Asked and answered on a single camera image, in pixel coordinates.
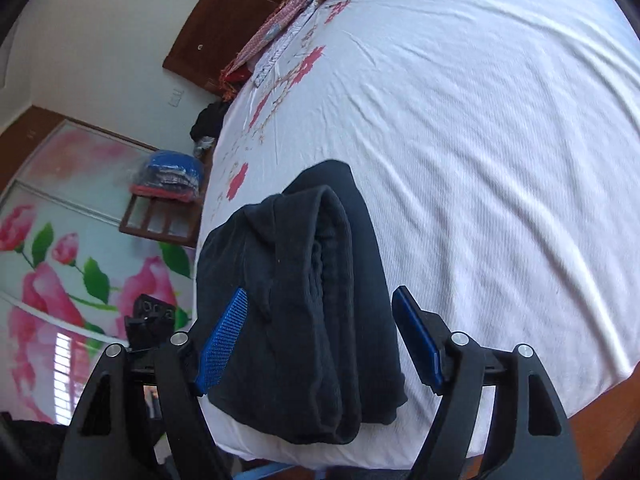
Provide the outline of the black pants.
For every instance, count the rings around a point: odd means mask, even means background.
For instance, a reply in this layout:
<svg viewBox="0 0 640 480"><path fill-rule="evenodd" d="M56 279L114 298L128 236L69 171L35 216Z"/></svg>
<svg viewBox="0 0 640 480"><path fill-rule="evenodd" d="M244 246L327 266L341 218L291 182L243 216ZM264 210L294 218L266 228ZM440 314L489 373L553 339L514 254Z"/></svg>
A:
<svg viewBox="0 0 640 480"><path fill-rule="evenodd" d="M209 401L293 444L347 444L391 424L407 400L396 326L366 203L326 160L210 232L196 272L198 318L236 292L247 316Z"/></svg>

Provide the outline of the floral sliding wardrobe door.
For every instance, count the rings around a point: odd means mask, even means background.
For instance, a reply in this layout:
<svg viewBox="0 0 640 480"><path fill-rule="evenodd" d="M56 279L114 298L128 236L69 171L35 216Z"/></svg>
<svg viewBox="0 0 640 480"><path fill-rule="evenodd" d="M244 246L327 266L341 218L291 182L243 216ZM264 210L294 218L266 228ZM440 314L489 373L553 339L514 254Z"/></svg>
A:
<svg viewBox="0 0 640 480"><path fill-rule="evenodd" d="M140 295L192 318L194 252L120 232L145 148L62 122L1 195L1 407L68 424Z"/></svg>

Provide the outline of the wooden bedside chair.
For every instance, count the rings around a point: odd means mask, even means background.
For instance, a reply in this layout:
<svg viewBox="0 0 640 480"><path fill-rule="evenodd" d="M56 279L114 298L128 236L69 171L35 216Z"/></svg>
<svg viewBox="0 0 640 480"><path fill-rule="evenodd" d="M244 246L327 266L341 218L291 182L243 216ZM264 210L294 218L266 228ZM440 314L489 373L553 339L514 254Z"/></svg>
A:
<svg viewBox="0 0 640 480"><path fill-rule="evenodd" d="M132 194L118 230L121 233L167 244L194 248L200 232L204 192L212 158L207 154L200 195L192 203Z"/></svg>

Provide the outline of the plastic bag of clothes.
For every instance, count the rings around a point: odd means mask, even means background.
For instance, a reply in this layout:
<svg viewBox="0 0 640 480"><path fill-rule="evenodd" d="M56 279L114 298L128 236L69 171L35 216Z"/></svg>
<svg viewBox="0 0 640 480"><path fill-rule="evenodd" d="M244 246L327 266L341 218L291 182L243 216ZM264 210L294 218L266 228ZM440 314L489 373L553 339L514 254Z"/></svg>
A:
<svg viewBox="0 0 640 480"><path fill-rule="evenodd" d="M131 194L192 203L200 195L204 165L191 155L156 151L142 159L130 180Z"/></svg>

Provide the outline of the black clothes by bed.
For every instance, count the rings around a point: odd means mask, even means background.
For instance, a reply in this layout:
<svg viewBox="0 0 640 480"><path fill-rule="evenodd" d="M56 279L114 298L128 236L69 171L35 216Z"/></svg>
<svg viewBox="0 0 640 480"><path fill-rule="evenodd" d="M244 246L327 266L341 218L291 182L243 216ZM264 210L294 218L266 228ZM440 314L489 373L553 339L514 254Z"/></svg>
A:
<svg viewBox="0 0 640 480"><path fill-rule="evenodd" d="M205 138L218 139L224 125L224 116L226 116L230 105L230 102L224 101L208 104L198 114L198 118L190 130L192 141L198 143Z"/></svg>

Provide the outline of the white floral bed sheet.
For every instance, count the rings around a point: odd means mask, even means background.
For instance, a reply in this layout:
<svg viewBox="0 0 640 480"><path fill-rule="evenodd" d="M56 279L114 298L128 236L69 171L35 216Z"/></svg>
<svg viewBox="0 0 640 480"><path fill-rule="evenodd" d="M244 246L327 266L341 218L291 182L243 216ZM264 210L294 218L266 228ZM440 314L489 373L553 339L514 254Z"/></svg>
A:
<svg viewBox="0 0 640 480"><path fill-rule="evenodd" d="M639 361L639 41L614 0L329 0L234 100L202 231L349 164L386 282L530 344L568 414Z"/></svg>

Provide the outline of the dark wooden headboard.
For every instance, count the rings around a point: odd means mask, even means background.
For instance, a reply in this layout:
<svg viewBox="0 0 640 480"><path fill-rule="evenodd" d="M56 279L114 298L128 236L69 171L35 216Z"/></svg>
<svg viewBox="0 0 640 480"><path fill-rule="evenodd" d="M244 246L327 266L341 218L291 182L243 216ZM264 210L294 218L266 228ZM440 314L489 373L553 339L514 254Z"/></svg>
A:
<svg viewBox="0 0 640 480"><path fill-rule="evenodd" d="M163 68L222 96L220 75L278 4L278 0L200 0L164 59Z"/></svg>

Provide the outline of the pink patterned quilt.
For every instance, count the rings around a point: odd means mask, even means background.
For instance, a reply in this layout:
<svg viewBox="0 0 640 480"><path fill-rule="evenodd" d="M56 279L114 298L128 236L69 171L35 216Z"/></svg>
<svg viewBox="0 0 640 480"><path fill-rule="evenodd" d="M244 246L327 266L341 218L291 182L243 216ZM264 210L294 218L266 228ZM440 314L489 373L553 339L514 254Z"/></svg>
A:
<svg viewBox="0 0 640 480"><path fill-rule="evenodd" d="M324 0L285 0L270 15L254 36L247 41L236 57L224 68L219 77L222 99L231 101L238 93L232 84L232 76L240 70L251 58L262 53L266 47L276 40L299 14L306 10L313 2L322 3Z"/></svg>

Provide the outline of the white wall socket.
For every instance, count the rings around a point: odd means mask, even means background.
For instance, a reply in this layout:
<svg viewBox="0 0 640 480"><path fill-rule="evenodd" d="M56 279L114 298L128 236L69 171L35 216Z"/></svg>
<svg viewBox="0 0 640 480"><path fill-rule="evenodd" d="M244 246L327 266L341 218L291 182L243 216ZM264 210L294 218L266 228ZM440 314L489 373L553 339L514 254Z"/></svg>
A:
<svg viewBox="0 0 640 480"><path fill-rule="evenodd" d="M171 95L168 100L168 105L172 107L178 107L182 100L183 95L184 95L184 91L182 89L175 88L171 92Z"/></svg>

